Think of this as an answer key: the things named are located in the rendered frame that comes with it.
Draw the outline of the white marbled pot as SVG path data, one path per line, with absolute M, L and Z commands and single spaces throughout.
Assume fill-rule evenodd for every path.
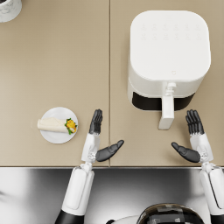
M 0 0 L 0 23 L 16 18 L 22 10 L 21 0 Z

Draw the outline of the chicken roll wrap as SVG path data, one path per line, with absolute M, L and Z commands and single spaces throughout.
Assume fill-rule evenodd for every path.
M 66 120 L 55 117 L 48 117 L 38 120 L 38 129 L 52 132 L 67 133 L 69 135 L 76 132 L 78 124 L 71 118 Z

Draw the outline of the pale white air fryer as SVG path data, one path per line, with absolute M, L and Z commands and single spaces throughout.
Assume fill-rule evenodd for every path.
M 187 10 L 147 10 L 132 21 L 129 36 L 129 101 L 138 109 L 161 110 L 173 95 L 184 109 L 211 65 L 207 23 Z

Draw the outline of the round white plate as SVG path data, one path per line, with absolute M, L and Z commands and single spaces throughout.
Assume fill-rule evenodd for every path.
M 63 108 L 63 107 L 51 108 L 48 111 L 46 111 L 40 119 L 48 118 L 48 117 L 55 117 L 55 118 L 64 119 L 64 120 L 71 118 L 75 123 L 78 124 L 78 119 L 75 113 L 68 108 Z M 40 133 L 43 136 L 43 138 L 52 144 L 63 144 L 68 142 L 74 137 L 76 132 L 69 135 L 67 133 L 40 130 Z

